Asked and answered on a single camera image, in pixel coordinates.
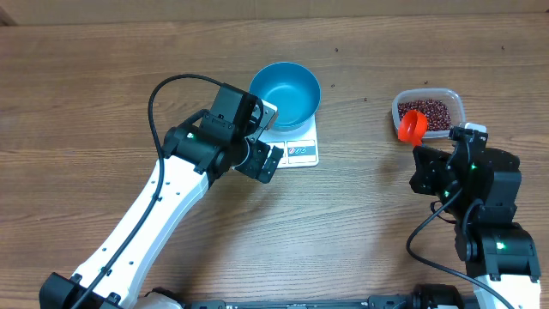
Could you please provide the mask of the red measuring scoop blue handle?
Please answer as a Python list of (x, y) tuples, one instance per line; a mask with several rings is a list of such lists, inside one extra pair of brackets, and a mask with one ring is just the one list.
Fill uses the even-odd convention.
[(427, 129), (428, 120), (426, 115), (417, 110), (410, 110), (400, 122), (397, 137), (401, 142), (420, 146)]

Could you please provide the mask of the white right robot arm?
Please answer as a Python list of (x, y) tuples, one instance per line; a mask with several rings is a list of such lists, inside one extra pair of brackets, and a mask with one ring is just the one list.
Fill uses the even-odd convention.
[(413, 148), (412, 190), (435, 196), (440, 208), (414, 229), (419, 233), (443, 212), (454, 218), (455, 250), (465, 272), (421, 257), (417, 261), (470, 282), (481, 308), (538, 308), (541, 267), (532, 236), (514, 220), (522, 182), (517, 156), (487, 147), (486, 128), (459, 124), (449, 131), (451, 153)]

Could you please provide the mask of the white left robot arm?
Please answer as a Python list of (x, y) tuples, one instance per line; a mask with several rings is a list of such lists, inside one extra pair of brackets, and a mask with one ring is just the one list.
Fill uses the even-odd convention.
[(52, 273), (43, 308), (132, 308), (154, 261), (192, 206), (234, 168), (267, 184), (283, 155), (260, 141), (277, 107), (228, 84), (211, 109), (172, 127), (138, 198), (101, 247), (69, 278)]

